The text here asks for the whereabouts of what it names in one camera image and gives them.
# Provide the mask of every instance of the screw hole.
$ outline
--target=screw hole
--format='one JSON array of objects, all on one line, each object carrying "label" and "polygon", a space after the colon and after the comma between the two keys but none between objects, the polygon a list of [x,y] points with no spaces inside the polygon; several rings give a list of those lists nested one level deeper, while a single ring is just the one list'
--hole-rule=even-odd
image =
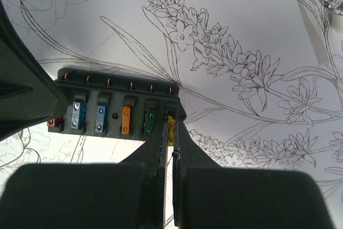
[{"label": "screw hole", "polygon": [[113,114],[112,114],[112,118],[113,118],[114,120],[117,120],[117,119],[119,118],[118,113],[113,113]]}]

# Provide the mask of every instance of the blue fuse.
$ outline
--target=blue fuse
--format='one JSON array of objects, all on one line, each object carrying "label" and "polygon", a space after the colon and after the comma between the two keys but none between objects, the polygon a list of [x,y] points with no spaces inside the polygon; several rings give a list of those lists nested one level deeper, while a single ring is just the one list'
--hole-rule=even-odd
[{"label": "blue fuse", "polygon": [[107,103],[98,103],[95,132],[103,132],[106,126]]},{"label": "blue fuse", "polygon": [[73,102],[73,112],[71,114],[71,129],[79,130],[85,121],[86,105],[83,100],[76,99]]}]

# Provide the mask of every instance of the green fuse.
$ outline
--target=green fuse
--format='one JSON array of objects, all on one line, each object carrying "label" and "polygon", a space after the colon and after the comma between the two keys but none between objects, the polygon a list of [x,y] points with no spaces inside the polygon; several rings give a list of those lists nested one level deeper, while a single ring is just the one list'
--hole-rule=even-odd
[{"label": "green fuse", "polygon": [[155,110],[146,109],[145,110],[145,121],[144,121],[144,136],[150,136],[152,134],[155,119]]}]

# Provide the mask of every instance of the fuse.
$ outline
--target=fuse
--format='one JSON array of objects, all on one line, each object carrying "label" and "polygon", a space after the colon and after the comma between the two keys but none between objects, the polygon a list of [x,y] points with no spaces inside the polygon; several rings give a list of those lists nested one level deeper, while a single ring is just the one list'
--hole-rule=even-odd
[{"label": "fuse", "polygon": [[175,126],[175,120],[171,115],[168,115],[168,146],[174,146],[174,126]]},{"label": "fuse", "polygon": [[73,102],[73,111],[71,114],[71,129],[79,130],[85,121],[86,104],[83,100],[76,99]]},{"label": "fuse", "polygon": [[95,132],[103,132],[106,126],[107,103],[98,103]]},{"label": "fuse", "polygon": [[48,124],[48,127],[58,127],[61,121],[63,121],[63,117],[51,119],[47,122],[47,124]]},{"label": "fuse", "polygon": [[147,108],[145,110],[144,124],[143,124],[144,136],[150,136],[152,134],[154,119],[155,119],[155,110],[152,108]]},{"label": "fuse", "polygon": [[122,120],[122,134],[130,134],[130,120],[131,120],[131,107],[124,106],[123,108],[123,120]]}]

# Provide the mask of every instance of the red fuse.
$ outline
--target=red fuse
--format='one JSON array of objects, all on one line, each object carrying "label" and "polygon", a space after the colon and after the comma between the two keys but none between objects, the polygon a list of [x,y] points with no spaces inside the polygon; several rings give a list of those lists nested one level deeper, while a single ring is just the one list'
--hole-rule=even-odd
[{"label": "red fuse", "polygon": [[63,121],[63,117],[51,119],[48,121],[48,126],[49,127],[58,127],[58,124]]}]

